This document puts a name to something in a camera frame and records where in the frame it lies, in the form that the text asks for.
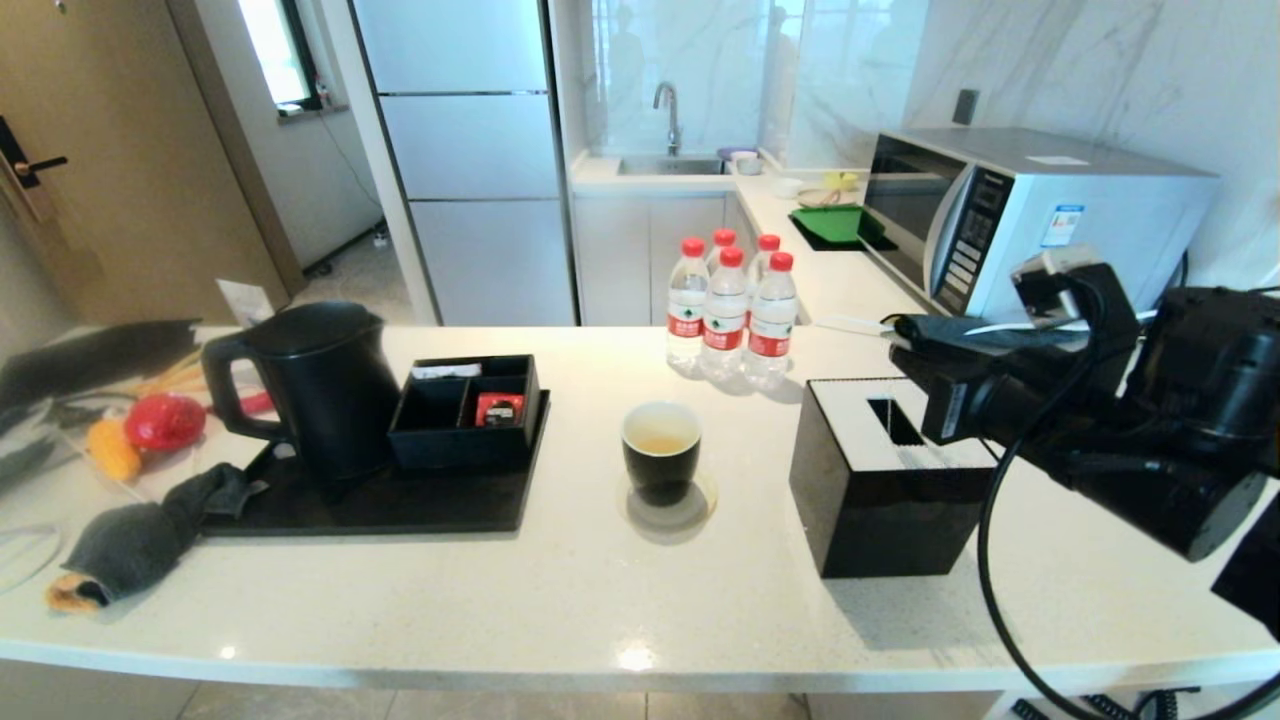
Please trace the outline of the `grey cloth tan end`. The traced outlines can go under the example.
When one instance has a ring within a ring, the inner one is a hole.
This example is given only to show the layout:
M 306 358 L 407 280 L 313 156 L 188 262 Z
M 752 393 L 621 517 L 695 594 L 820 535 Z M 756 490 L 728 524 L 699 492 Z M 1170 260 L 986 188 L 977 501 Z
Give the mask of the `grey cloth tan end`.
M 196 544 L 207 516 L 241 518 L 248 501 L 268 488 L 229 462 L 172 487 L 157 502 L 99 514 L 81 532 L 45 591 L 59 614 L 93 614 L 161 582 Z

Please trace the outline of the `black plastic sheet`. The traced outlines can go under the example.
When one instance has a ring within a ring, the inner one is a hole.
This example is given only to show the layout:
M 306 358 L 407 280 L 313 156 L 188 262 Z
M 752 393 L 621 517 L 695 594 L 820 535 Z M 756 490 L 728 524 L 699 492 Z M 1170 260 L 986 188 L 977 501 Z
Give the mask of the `black plastic sheet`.
M 195 351 L 196 324 L 197 318 L 111 325 L 9 357 L 0 366 L 0 411 L 155 375 Z

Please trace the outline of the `red toy apple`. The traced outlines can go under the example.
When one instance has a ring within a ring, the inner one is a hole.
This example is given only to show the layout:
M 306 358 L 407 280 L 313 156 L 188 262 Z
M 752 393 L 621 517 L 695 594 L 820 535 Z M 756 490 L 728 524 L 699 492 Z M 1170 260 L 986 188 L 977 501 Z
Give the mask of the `red toy apple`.
M 138 448 L 170 452 L 195 445 L 204 434 L 207 414 L 183 395 L 150 395 L 128 411 L 125 438 Z

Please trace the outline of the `black electric kettle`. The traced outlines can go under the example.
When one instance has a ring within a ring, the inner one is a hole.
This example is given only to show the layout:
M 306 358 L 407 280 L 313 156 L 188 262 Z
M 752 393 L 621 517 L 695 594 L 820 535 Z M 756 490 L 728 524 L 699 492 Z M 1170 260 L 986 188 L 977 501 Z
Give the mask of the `black electric kettle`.
M 326 484 L 384 470 L 396 460 L 388 430 L 401 389 L 381 348 L 383 329 L 364 305 L 330 301 L 210 340 L 201 363 L 216 415 L 233 434 L 289 445 Z M 275 421 L 243 410 L 232 377 L 239 360 L 257 372 Z

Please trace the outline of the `acrylic wifi QR sign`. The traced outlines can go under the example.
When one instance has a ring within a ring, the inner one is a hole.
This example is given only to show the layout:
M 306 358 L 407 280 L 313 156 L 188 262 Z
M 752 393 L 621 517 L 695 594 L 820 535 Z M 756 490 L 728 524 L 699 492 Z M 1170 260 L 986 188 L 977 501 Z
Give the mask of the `acrylic wifi QR sign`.
M 275 307 L 262 286 L 216 279 L 234 319 L 242 328 L 262 324 L 275 315 Z

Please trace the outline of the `round white coaster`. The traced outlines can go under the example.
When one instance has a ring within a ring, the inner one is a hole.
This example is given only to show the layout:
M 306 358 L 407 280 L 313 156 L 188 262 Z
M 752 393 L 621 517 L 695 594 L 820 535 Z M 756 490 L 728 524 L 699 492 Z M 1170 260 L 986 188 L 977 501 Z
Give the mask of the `round white coaster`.
M 699 470 L 686 495 L 671 505 L 658 506 L 643 500 L 626 475 L 614 484 L 614 505 L 632 528 L 655 536 L 696 532 L 714 514 L 719 500 L 716 479 Z

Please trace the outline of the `black serving tray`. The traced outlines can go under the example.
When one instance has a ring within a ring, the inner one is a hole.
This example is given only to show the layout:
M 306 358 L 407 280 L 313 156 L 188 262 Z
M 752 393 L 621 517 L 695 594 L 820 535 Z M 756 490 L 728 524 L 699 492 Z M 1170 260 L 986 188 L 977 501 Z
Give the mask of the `black serving tray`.
M 244 470 L 265 488 L 237 518 L 207 515 L 206 537 L 435 536 L 521 528 L 552 393 L 540 392 L 529 457 L 490 468 L 387 468 L 344 489 L 311 482 L 269 445 Z

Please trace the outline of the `orange toy fruit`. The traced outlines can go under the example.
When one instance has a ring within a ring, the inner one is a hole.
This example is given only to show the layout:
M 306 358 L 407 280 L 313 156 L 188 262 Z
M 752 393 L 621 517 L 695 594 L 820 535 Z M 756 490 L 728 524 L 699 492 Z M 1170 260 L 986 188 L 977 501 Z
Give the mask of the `orange toy fruit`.
M 123 486 L 136 484 L 143 460 L 132 445 L 123 419 L 104 418 L 96 421 L 87 430 L 86 443 L 96 468 L 108 479 Z

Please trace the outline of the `white refrigerator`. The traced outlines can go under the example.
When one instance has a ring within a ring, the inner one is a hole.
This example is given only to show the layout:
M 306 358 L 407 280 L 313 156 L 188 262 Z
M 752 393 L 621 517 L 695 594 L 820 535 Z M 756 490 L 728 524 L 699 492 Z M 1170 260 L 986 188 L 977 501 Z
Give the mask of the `white refrigerator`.
M 445 325 L 579 320 L 547 0 L 351 0 Z

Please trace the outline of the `white kitchen cabinets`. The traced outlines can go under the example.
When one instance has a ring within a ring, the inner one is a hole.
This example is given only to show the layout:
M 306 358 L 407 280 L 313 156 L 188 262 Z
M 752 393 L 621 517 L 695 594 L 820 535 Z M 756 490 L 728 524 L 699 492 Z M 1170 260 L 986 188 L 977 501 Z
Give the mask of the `white kitchen cabinets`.
M 589 327 L 666 323 L 669 274 L 686 237 L 731 229 L 754 254 L 756 229 L 735 193 L 577 193 L 580 318 Z

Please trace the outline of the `brown wooden door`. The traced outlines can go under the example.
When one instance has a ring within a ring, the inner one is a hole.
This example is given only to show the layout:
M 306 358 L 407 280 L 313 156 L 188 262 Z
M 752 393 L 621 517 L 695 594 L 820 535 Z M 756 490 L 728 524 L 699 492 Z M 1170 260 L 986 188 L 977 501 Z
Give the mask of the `brown wooden door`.
M 291 300 L 166 0 L 0 0 L 0 115 L 40 186 L 4 184 L 84 324 L 229 324 L 216 279 Z

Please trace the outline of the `steel kitchen sink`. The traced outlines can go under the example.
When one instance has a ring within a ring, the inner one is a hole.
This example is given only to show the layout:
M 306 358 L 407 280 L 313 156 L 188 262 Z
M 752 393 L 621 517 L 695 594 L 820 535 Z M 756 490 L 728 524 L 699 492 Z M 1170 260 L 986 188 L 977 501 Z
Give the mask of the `steel kitchen sink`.
M 621 158 L 617 168 L 617 174 L 622 177 L 716 177 L 728 173 L 727 161 L 701 156 L 632 155 Z

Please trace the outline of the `window with dark frame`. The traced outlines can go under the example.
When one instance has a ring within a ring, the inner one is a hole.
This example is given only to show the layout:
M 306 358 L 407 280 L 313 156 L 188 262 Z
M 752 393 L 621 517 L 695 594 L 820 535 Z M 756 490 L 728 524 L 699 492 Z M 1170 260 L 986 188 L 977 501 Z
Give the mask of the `window with dark frame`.
M 282 117 L 323 108 L 297 0 L 237 0 L 268 92 Z

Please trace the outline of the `chrome kitchen faucet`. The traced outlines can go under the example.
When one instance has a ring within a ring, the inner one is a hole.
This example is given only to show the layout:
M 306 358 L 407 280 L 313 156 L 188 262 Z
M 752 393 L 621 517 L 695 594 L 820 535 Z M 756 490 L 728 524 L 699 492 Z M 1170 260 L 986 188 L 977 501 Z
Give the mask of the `chrome kitchen faucet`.
M 677 158 L 682 147 L 682 126 L 680 124 L 678 117 L 678 91 L 671 82 L 662 81 L 655 87 L 655 94 L 652 106 L 658 110 L 660 108 L 667 108 L 668 111 L 668 131 L 667 131 L 667 154 L 671 158 Z

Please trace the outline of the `black tissue box white lid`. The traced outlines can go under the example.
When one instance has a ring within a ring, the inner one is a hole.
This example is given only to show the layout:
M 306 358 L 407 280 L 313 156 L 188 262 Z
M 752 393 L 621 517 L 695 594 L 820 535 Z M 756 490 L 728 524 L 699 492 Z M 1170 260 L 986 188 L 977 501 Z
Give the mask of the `black tissue box white lid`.
M 960 559 L 996 459 L 927 439 L 925 406 L 906 378 L 806 383 L 788 483 L 822 578 L 942 577 Z

